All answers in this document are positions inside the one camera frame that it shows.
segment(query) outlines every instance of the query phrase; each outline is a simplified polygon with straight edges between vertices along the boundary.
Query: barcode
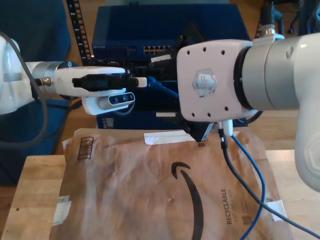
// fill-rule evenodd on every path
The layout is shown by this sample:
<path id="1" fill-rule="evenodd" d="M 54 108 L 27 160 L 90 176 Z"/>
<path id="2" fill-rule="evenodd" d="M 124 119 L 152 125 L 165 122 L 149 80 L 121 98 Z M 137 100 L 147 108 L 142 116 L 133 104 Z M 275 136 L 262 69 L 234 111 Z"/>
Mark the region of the barcode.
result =
<path id="1" fill-rule="evenodd" d="M 93 144 L 94 138 L 92 136 L 86 136 L 81 138 L 78 160 L 91 159 Z"/>
<path id="2" fill-rule="evenodd" d="M 242 224 L 248 225 L 248 224 L 251 224 L 251 222 L 252 222 L 251 216 L 248 216 L 248 215 L 242 216 Z"/>

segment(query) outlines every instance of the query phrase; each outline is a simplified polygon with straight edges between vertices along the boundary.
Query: black cable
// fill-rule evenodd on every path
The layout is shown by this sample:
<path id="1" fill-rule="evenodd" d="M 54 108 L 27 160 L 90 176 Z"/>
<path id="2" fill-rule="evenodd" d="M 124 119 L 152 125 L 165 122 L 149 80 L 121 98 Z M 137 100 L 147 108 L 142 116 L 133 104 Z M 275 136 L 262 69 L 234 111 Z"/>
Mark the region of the black cable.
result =
<path id="1" fill-rule="evenodd" d="M 241 124 L 251 124 L 253 123 L 255 120 L 257 120 L 261 114 L 263 113 L 264 111 L 258 111 L 255 115 L 253 115 L 252 117 L 248 118 L 246 120 L 246 122 L 242 121 L 241 119 L 236 119 L 235 121 L 238 122 L 238 123 L 241 123 Z"/>
<path id="2" fill-rule="evenodd" d="M 251 197 L 258 203 L 260 204 L 264 209 L 268 210 L 270 213 L 276 215 L 277 217 L 281 218 L 288 224 L 291 224 L 292 226 L 314 236 L 317 239 L 320 239 L 320 235 L 316 234 L 315 232 L 295 223 L 294 221 L 291 221 L 290 219 L 286 218 L 285 216 L 282 216 L 280 213 L 277 211 L 273 210 L 272 208 L 268 207 L 265 205 L 261 200 L 254 194 L 254 192 L 251 190 L 251 188 L 247 185 L 247 183 L 243 180 L 243 178 L 239 175 L 239 173 L 236 171 L 234 166 L 232 165 L 229 155 L 228 155 L 228 142 L 227 142 L 227 137 L 224 135 L 223 130 L 219 129 L 218 132 L 220 133 L 220 138 L 221 138 L 221 149 L 223 151 L 223 156 L 225 159 L 226 164 L 228 165 L 229 169 L 233 173 L 233 175 L 238 179 L 238 181 L 242 184 L 242 186 L 247 190 L 247 192 L 251 195 Z"/>
<path id="3" fill-rule="evenodd" d="M 13 48 L 15 54 L 17 55 L 23 70 L 25 71 L 25 74 L 27 75 L 27 77 L 30 80 L 31 86 L 34 88 L 34 91 L 36 92 L 36 94 L 39 96 L 39 100 L 41 102 L 42 105 L 42 112 L 43 112 L 43 125 L 42 125 L 42 129 L 39 132 L 39 134 L 32 140 L 29 141 L 24 141 L 24 142 L 5 142 L 5 141 L 0 141 L 0 148 L 3 149 L 27 149 L 31 146 L 34 146 L 36 144 L 38 144 L 39 142 L 41 142 L 44 137 L 46 136 L 46 132 L 47 132 L 47 128 L 48 128 L 48 108 L 47 108 L 47 103 L 46 100 L 43 96 L 43 94 L 41 93 L 41 90 L 38 87 L 38 84 L 36 83 L 35 79 L 33 78 L 32 74 L 30 73 L 25 61 L 23 60 L 17 46 L 15 45 L 15 43 L 12 41 L 12 39 L 10 37 L 8 37 L 5 33 L 0 32 L 0 36 L 2 38 L 4 38 Z"/>
<path id="4" fill-rule="evenodd" d="M 39 101 L 39 98 L 34 97 L 33 99 L 35 100 L 35 102 L 36 102 L 37 104 L 41 104 L 41 102 Z M 68 110 L 68 109 L 69 109 L 68 106 L 63 106 L 63 105 L 59 105 L 59 104 L 47 103 L 46 106 L 47 106 L 48 108 L 56 108 L 56 109 L 63 109 L 63 110 Z"/>
<path id="5" fill-rule="evenodd" d="M 63 120 L 62 120 L 62 123 L 60 124 L 60 127 L 57 130 L 55 130 L 53 133 L 51 133 L 49 136 L 46 136 L 44 139 L 48 140 L 48 139 L 55 137 L 57 134 L 59 134 L 64 129 L 65 124 L 68 119 L 68 115 L 71 113 L 71 111 L 78 109 L 81 106 L 82 106 L 82 100 L 79 100 L 79 101 L 75 102 L 74 104 L 72 104 L 70 107 L 68 107 L 68 109 L 64 112 Z"/>

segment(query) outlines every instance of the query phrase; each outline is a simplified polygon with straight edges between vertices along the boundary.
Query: gray cable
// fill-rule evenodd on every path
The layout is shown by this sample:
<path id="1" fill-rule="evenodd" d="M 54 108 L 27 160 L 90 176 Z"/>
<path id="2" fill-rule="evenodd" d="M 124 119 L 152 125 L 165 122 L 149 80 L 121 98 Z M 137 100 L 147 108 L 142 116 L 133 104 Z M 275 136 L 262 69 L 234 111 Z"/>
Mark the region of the gray cable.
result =
<path id="1" fill-rule="evenodd" d="M 136 104 L 136 102 L 134 101 L 128 111 L 125 111 L 125 112 L 123 112 L 123 111 L 114 111 L 114 113 L 119 115 L 119 116 L 126 116 L 126 115 L 128 115 L 129 113 L 132 112 L 132 110 L 135 107 L 135 104 Z"/>
<path id="2" fill-rule="evenodd" d="M 39 100 L 42 105 L 42 111 L 43 111 L 43 125 L 42 129 L 39 132 L 39 134 L 32 140 L 29 141 L 24 141 L 24 142 L 5 142 L 5 141 L 0 141 L 0 149 L 27 149 L 31 146 L 34 146 L 38 143 L 40 143 L 46 136 L 47 128 L 48 128 L 48 108 L 47 108 L 47 103 L 46 100 L 41 93 L 40 88 L 38 87 L 38 84 L 36 83 L 35 79 L 32 77 L 32 74 L 30 73 L 25 61 L 23 60 L 17 46 L 15 43 L 12 41 L 10 37 L 8 37 L 5 33 L 0 32 L 0 36 L 3 37 L 13 48 L 14 52 L 16 53 L 26 75 L 30 79 L 30 83 L 33 86 L 36 94 L 39 96 Z"/>

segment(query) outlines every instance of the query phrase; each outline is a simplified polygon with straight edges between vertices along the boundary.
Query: wooden floor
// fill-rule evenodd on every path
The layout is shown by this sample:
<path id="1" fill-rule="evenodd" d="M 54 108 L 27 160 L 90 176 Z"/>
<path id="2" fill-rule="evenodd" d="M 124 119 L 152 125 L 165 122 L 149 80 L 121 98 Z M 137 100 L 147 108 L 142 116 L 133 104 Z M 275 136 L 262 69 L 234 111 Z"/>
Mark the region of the wooden floor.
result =
<path id="1" fill-rule="evenodd" d="M 79 1 L 89 46 L 91 48 L 98 7 L 103 6 L 105 0 Z M 231 3 L 238 5 L 251 39 L 254 38 L 256 33 L 262 2 L 262 0 L 231 0 Z M 283 6 L 278 8 L 284 15 L 284 29 L 287 30 L 296 14 L 297 7 L 292 4 L 284 4 Z M 72 46 L 67 60 L 76 62 L 81 65 L 80 54 L 76 45 L 76 39 L 72 29 L 68 10 L 66 10 L 66 12 L 68 18 L 67 23 L 72 40 Z M 295 134 L 297 129 L 297 116 L 298 113 L 296 111 L 265 112 L 263 113 L 261 118 L 254 122 L 250 127 L 264 141 L 266 149 L 294 149 Z M 58 141 L 59 144 L 57 145 L 55 154 L 63 154 L 62 144 L 60 143 L 66 139 L 71 138 L 75 130 L 79 128 L 95 127 L 95 116 L 86 114 L 83 107 L 72 111 Z M 2 231 L 5 226 L 15 189 L 15 187 L 0 187 L 0 236 L 2 235 Z"/>

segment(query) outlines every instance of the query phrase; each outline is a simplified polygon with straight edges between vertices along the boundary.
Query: blue cable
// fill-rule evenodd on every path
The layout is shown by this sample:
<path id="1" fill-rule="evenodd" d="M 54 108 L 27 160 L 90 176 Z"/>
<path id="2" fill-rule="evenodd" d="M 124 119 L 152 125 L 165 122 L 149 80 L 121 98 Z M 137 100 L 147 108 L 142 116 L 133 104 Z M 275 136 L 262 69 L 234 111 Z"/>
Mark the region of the blue cable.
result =
<path id="1" fill-rule="evenodd" d="M 239 142 L 239 140 L 234 135 L 232 135 L 231 137 L 235 141 L 235 143 L 238 145 L 238 147 L 244 152 L 244 154 L 250 160 L 251 164 L 253 165 L 254 169 L 256 170 L 256 172 L 257 172 L 257 174 L 258 174 L 258 176 L 259 176 L 259 178 L 261 180 L 261 186 L 262 186 L 261 202 L 264 202 L 265 201 L 265 194 L 266 194 L 266 185 L 265 185 L 264 177 L 262 176 L 257 164 L 255 163 L 253 158 L 250 156 L 248 151 L 244 148 L 244 146 L 242 146 L 242 144 Z M 252 231 L 252 229 L 254 229 L 254 227 L 256 226 L 257 221 L 258 221 L 258 219 L 260 217 L 262 209 L 263 209 L 263 207 L 262 207 L 262 205 L 260 205 L 260 207 L 258 209 L 258 212 L 255 215 L 254 221 L 252 222 L 252 224 L 248 228 L 248 230 L 240 238 L 240 240 L 246 239 L 246 237 L 249 235 L 249 233 Z"/>
<path id="2" fill-rule="evenodd" d="M 179 94 L 176 93 L 175 91 L 172 91 L 171 89 L 163 86 L 161 84 L 161 82 L 157 81 L 153 76 L 148 76 L 147 79 L 149 80 L 148 81 L 148 84 L 149 84 L 149 87 L 153 87 L 153 88 L 156 88 L 156 89 L 159 89 L 167 94 L 169 94 L 170 96 L 176 98 L 176 99 L 179 99 Z"/>

